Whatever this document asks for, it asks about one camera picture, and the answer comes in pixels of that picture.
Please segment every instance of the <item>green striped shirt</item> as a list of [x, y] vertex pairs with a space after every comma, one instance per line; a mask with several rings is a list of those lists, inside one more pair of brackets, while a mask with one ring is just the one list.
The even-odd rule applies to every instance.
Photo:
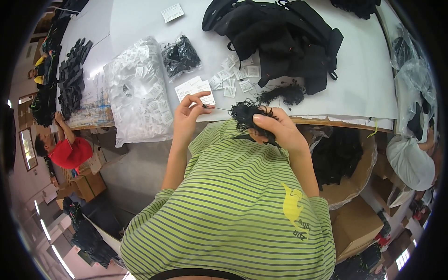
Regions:
[[130, 222], [121, 253], [137, 279], [205, 268], [244, 279], [329, 279], [336, 253], [321, 197], [308, 198], [287, 151], [209, 124], [190, 144], [176, 191], [162, 190]]

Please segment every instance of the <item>window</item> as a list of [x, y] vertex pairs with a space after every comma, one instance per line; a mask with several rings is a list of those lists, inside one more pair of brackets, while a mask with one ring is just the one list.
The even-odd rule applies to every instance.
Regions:
[[405, 266], [405, 263], [409, 259], [409, 251], [406, 249], [396, 260], [396, 265], [398, 266], [398, 271], [400, 271], [403, 266]]
[[31, 139], [31, 129], [22, 130], [19, 132], [19, 136], [26, 170], [30, 171], [37, 166], [37, 158], [34, 152], [33, 140]]

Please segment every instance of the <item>white plastic bag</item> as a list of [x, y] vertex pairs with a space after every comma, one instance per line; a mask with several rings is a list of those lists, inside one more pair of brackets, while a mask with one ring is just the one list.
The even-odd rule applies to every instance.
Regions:
[[146, 37], [104, 66], [117, 128], [116, 145], [172, 138], [172, 122], [158, 43]]

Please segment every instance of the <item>black cord bundle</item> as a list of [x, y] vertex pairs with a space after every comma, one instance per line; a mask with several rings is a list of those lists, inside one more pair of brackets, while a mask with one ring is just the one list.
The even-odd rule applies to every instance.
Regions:
[[243, 132], [246, 129], [253, 128], [260, 136], [266, 136], [270, 142], [275, 142], [276, 138], [272, 132], [264, 130], [254, 123], [253, 116], [255, 114], [270, 116], [271, 118], [278, 120], [278, 118], [274, 116], [272, 108], [269, 112], [266, 112], [259, 108], [259, 105], [255, 104], [255, 102], [250, 99], [246, 99], [243, 102], [237, 102], [230, 109], [230, 115], [237, 121], [238, 131]]
[[175, 44], [168, 44], [162, 51], [162, 57], [170, 78], [178, 73], [198, 67], [201, 62], [190, 40], [184, 35]]
[[299, 104], [305, 98], [303, 95], [306, 93], [305, 88], [299, 86], [297, 81], [293, 80], [292, 84], [287, 86], [276, 86], [271, 91], [263, 91], [258, 97], [257, 101], [266, 105], [269, 105], [272, 101], [283, 97], [283, 103], [289, 106]]

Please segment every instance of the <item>clear plastic bag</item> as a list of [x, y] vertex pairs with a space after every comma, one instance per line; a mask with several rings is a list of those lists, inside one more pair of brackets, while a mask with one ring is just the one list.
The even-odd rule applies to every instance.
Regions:
[[146, 37], [104, 66], [117, 128], [116, 145], [172, 138], [172, 122], [158, 43]]
[[162, 58], [169, 82], [173, 82], [183, 73], [191, 73], [202, 68], [202, 62], [190, 40], [183, 34], [175, 43], [168, 43], [162, 48]]

